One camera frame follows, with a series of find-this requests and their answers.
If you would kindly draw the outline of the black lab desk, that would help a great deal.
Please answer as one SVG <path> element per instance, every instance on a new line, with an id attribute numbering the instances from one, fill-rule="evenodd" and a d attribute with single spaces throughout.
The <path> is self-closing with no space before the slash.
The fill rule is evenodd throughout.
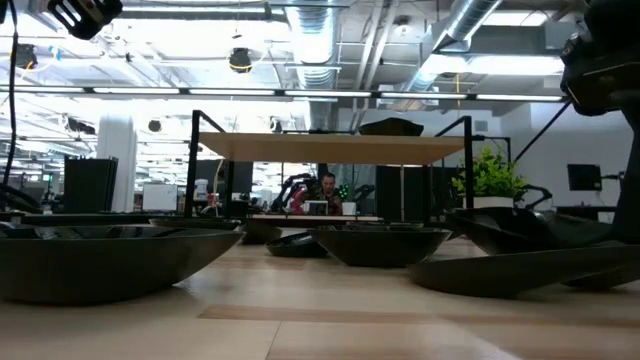
<path id="1" fill-rule="evenodd" d="M 603 223 L 612 223 L 615 216 L 615 208 L 613 206 L 557 206 L 555 210 L 560 214 Z"/>

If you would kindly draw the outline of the light wooden lab table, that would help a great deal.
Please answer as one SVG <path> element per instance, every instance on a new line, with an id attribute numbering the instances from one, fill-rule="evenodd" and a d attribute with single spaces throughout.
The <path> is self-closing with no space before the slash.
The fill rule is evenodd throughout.
<path id="1" fill-rule="evenodd" d="M 286 215 L 286 214 L 257 214 L 250 217 L 254 220 L 311 220 L 311 221 L 362 221 L 362 222 L 380 222 L 383 218 L 376 216 L 356 216 L 356 215 Z"/>

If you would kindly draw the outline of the green plant in white pot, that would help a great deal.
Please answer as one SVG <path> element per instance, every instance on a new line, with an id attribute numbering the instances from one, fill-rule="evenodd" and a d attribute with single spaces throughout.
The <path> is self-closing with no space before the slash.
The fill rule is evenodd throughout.
<path id="1" fill-rule="evenodd" d="M 525 193 L 527 182 L 516 171 L 515 164 L 499 150 L 485 147 L 471 162 L 473 207 L 513 208 Z"/>

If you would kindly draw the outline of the black square mini plate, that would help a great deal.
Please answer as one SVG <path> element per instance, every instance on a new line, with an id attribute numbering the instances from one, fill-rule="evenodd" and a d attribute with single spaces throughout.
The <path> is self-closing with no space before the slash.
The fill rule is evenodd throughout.
<path id="1" fill-rule="evenodd" d="M 359 128 L 359 133 L 364 136 L 419 137 L 423 131 L 424 127 L 416 124 L 367 124 Z"/>
<path id="2" fill-rule="evenodd" d="M 361 125 L 361 128 L 364 127 L 402 127 L 402 128 L 410 128 L 410 127 L 420 127 L 420 124 L 415 123 L 413 121 L 397 118 L 397 117 L 389 117 L 382 120 L 378 120 L 375 122 L 369 122 Z"/>

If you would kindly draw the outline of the black cabinet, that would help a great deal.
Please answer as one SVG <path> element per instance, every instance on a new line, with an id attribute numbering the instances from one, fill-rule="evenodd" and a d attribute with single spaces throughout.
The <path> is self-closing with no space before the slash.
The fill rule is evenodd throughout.
<path id="1" fill-rule="evenodd" d="M 110 212 L 114 195 L 115 158 L 70 158 L 64 161 L 65 213 Z"/>

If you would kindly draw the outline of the black partition panel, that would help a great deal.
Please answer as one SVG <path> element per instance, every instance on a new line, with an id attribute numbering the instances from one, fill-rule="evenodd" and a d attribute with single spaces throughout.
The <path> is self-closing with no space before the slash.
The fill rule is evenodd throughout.
<path id="1" fill-rule="evenodd" d="M 452 184 L 455 167 L 377 166 L 375 211 L 386 221 L 424 222 L 461 208 L 463 199 Z"/>

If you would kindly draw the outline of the black display panel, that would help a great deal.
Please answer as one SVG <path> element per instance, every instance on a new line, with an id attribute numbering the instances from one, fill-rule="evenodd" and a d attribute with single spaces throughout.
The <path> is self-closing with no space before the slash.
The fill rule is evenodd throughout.
<path id="1" fill-rule="evenodd" d="M 196 179 L 208 181 L 208 191 L 216 187 L 216 193 L 225 193 L 228 164 L 225 160 L 198 160 Z M 253 186 L 253 163 L 235 162 L 231 190 L 233 193 L 249 193 Z"/>

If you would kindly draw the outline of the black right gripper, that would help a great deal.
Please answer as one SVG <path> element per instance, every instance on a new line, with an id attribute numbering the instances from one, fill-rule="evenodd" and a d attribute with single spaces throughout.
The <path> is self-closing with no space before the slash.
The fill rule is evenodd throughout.
<path id="1" fill-rule="evenodd" d="M 640 244 L 640 0 L 589 0 L 584 25 L 561 53 L 560 88 L 577 113 L 622 110 L 629 123 L 633 139 L 613 230 Z"/>

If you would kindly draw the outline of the silver ribbed air duct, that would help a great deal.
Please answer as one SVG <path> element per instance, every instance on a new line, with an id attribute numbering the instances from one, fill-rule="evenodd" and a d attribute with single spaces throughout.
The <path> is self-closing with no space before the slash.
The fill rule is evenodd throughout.
<path id="1" fill-rule="evenodd" d="M 301 90 L 330 90 L 336 86 L 337 22 L 339 11 L 330 7 L 288 7 L 294 60 Z"/>

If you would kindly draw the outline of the white board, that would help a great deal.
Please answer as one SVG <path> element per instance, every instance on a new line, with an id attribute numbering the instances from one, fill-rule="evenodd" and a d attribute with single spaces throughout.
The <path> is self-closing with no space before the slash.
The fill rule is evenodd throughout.
<path id="1" fill-rule="evenodd" d="M 175 211 L 178 187 L 175 184 L 145 184 L 143 186 L 143 211 Z"/>

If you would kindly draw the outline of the long white light strip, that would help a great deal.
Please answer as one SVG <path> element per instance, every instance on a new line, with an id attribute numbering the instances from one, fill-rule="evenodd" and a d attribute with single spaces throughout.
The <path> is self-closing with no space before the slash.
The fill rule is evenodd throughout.
<path id="1" fill-rule="evenodd" d="M 557 95 L 477 94 L 475 95 L 475 100 L 555 103 L 555 102 L 563 102 L 564 97 L 557 96 Z"/>
<path id="2" fill-rule="evenodd" d="M 467 94 L 440 92 L 379 92 L 380 98 L 417 100 L 464 100 Z"/>
<path id="3" fill-rule="evenodd" d="M 306 98 L 370 98 L 373 93 L 346 90 L 284 90 L 283 95 L 286 97 Z"/>
<path id="4" fill-rule="evenodd" d="M 208 89 L 192 88 L 188 90 L 192 95 L 212 95 L 212 96 L 274 96 L 275 90 L 269 89 Z"/>
<path id="5" fill-rule="evenodd" d="M 6 85 L 0 85 L 0 92 L 9 92 L 11 88 Z M 85 89 L 82 87 L 57 87 L 57 86 L 17 86 L 13 88 L 17 93 L 43 93 L 43 94 L 83 94 Z"/>
<path id="6" fill-rule="evenodd" d="M 179 88 L 163 87 L 94 87 L 99 94 L 178 95 Z"/>

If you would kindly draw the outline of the white building column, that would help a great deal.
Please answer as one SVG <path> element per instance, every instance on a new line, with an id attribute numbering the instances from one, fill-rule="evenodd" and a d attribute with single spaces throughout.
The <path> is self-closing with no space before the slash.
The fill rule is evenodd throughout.
<path id="1" fill-rule="evenodd" d="M 130 115 L 105 113 L 98 129 L 98 158 L 117 160 L 111 210 L 130 213 L 134 206 L 137 133 Z"/>

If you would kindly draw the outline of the wooden shelf with black legs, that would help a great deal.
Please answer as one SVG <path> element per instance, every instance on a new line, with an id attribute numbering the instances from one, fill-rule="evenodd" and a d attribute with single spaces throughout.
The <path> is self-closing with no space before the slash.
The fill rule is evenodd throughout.
<path id="1" fill-rule="evenodd" d="M 344 163 L 428 166 L 463 150 L 466 175 L 472 175 L 472 117 L 455 120 L 432 137 L 351 135 L 330 132 L 282 134 L 227 133 L 201 110 L 191 115 L 184 216 L 193 216 L 196 161 L 203 145 L 229 161 L 226 189 L 232 190 L 233 171 L 240 162 Z"/>

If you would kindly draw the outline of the thin black metal stand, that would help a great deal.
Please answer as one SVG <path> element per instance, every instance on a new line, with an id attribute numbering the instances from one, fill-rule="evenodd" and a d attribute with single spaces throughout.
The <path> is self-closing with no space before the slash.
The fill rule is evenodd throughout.
<path id="1" fill-rule="evenodd" d="M 502 149 L 505 152 L 511 151 L 511 138 L 503 136 L 485 136 L 485 135 L 473 135 L 472 140 L 474 142 L 486 142 L 489 141 L 497 148 Z"/>

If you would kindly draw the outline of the black monitor screen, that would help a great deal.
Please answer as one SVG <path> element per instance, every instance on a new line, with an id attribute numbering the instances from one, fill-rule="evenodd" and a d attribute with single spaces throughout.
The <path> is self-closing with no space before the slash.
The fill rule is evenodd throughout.
<path id="1" fill-rule="evenodd" d="M 602 176 L 599 165 L 568 164 L 570 191 L 601 191 Z"/>

